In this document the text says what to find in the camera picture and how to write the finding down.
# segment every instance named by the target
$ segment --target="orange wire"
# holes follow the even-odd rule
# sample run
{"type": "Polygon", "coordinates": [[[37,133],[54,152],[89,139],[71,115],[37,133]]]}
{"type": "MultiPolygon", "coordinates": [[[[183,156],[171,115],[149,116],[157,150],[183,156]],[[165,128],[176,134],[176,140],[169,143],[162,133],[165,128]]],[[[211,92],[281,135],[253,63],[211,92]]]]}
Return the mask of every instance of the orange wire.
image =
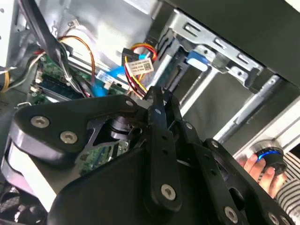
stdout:
{"type": "Polygon", "coordinates": [[[63,41],[63,40],[70,39],[70,38],[74,38],[74,39],[80,41],[88,49],[88,51],[90,53],[91,67],[92,67],[91,81],[92,81],[92,83],[94,83],[95,75],[96,75],[96,66],[95,66],[95,58],[94,58],[92,50],[80,37],[77,37],[77,36],[73,36],[73,35],[62,36],[62,37],[59,37],[58,40],[63,41]]]}

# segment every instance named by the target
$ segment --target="finger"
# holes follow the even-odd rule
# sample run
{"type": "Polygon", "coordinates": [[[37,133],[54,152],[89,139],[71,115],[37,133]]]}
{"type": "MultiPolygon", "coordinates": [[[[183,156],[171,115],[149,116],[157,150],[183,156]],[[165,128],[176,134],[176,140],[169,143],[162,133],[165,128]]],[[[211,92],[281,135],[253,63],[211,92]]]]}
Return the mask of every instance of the finger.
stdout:
{"type": "Polygon", "coordinates": [[[239,164],[240,164],[241,167],[244,167],[245,164],[246,164],[246,161],[245,160],[239,161],[239,164]]]}
{"type": "Polygon", "coordinates": [[[261,160],[259,160],[257,163],[254,164],[254,166],[249,172],[250,176],[254,180],[258,181],[259,175],[261,174],[265,166],[266,166],[266,161],[264,160],[264,158],[262,158],[261,160]]]}
{"type": "Polygon", "coordinates": [[[266,169],[266,172],[263,174],[259,185],[269,194],[269,189],[271,182],[275,175],[275,169],[273,167],[269,167],[266,169]]]}
{"type": "Polygon", "coordinates": [[[278,191],[281,189],[281,187],[285,183],[286,179],[287,179],[287,176],[285,173],[282,173],[282,174],[274,177],[273,181],[271,182],[270,189],[269,189],[269,195],[272,198],[275,198],[278,191]]]}
{"type": "Polygon", "coordinates": [[[244,165],[244,169],[247,171],[247,173],[250,173],[252,167],[254,166],[254,164],[257,161],[257,155],[253,154],[245,163],[244,165]]]}

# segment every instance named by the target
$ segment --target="metal slot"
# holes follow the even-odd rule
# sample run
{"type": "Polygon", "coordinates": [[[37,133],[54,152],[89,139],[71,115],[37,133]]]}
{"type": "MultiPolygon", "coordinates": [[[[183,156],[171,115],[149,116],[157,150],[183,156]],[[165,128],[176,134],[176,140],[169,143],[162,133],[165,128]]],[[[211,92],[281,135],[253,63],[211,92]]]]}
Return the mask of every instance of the metal slot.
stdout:
{"type": "Polygon", "coordinates": [[[189,22],[186,23],[186,24],[184,25],[183,29],[184,29],[186,32],[188,32],[188,33],[190,33],[191,35],[193,35],[194,37],[197,37],[197,36],[198,36],[198,35],[195,34],[195,33],[201,32],[201,30],[200,30],[199,28],[197,28],[197,27],[191,25],[189,22]]]}
{"type": "Polygon", "coordinates": [[[238,58],[239,58],[240,60],[242,60],[244,63],[246,63],[247,65],[249,64],[249,61],[247,60],[247,57],[246,57],[245,55],[239,54],[239,55],[238,55],[238,58]]]}
{"type": "Polygon", "coordinates": [[[219,38],[216,38],[214,40],[214,43],[216,43],[218,46],[220,46],[223,50],[225,50],[227,47],[221,43],[221,40],[219,38]]]}

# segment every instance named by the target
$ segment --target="black plastic mount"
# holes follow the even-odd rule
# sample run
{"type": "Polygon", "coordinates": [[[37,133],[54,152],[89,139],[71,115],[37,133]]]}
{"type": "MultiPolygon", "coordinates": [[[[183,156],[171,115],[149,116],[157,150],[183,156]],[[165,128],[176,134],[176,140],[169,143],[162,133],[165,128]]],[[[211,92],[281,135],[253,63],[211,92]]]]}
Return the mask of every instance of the black plastic mount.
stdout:
{"type": "Polygon", "coordinates": [[[58,194],[49,225],[271,225],[269,213],[282,225],[281,216],[293,224],[222,145],[199,140],[182,120],[175,97],[152,87],[145,99],[148,109],[129,97],[110,96],[28,106],[15,114],[14,145],[56,168],[72,166],[93,146],[130,140],[127,153],[58,194]],[[164,96],[170,96],[166,104],[164,96]],[[33,126],[30,120],[37,115],[49,126],[33,126]],[[77,135],[76,143],[60,139],[66,130],[77,135]]]}

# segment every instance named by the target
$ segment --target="sticker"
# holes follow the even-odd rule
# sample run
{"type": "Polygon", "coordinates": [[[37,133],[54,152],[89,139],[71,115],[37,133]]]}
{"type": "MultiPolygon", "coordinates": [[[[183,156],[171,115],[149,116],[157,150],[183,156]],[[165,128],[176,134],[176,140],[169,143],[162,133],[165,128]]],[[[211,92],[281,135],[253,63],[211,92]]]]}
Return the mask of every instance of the sticker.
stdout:
{"type": "Polygon", "coordinates": [[[138,60],[135,62],[127,62],[126,68],[131,76],[147,74],[154,71],[150,58],[147,58],[145,60],[138,60]]]}

